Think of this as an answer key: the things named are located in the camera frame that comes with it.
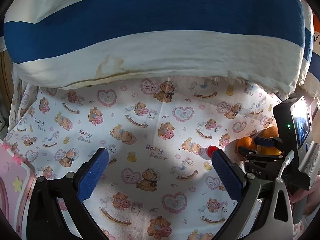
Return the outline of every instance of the human hand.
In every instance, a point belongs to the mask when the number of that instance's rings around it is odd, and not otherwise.
[[[320,203],[320,175],[317,175],[310,190],[299,188],[293,196],[289,195],[289,199],[291,203],[296,203],[305,196],[308,196],[308,200],[305,206],[304,215],[310,215]]]

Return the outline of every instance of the red ball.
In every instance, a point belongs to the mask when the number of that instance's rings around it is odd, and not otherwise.
[[[217,150],[218,147],[214,146],[214,145],[211,145],[208,147],[208,150],[207,150],[207,155],[211,158],[212,156],[212,153]]]

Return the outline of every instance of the silver bolt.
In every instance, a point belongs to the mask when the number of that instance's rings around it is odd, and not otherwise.
[[[254,174],[252,174],[252,173],[247,173],[247,178],[248,179],[255,179],[255,175]]]
[[[283,183],[283,179],[281,179],[280,177],[277,177],[277,178],[276,178],[276,182],[278,182],[278,183]]]
[[[40,176],[38,179],[37,179],[38,182],[42,182],[44,181],[44,176]]]
[[[75,175],[75,173],[72,172],[72,171],[70,171],[70,172],[68,172],[68,173],[66,174],[66,178],[67,178],[67,179],[72,179],[74,175]]]

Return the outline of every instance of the device screen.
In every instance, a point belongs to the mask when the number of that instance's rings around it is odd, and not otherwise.
[[[300,149],[311,130],[308,108],[303,98],[293,105],[292,117],[297,131],[298,148]]]

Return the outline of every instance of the yellow star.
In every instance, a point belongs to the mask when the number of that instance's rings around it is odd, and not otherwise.
[[[21,192],[21,186],[23,184],[23,181],[22,180],[19,180],[18,177],[16,177],[16,180],[14,182],[12,182],[13,186],[14,186],[14,192]]]

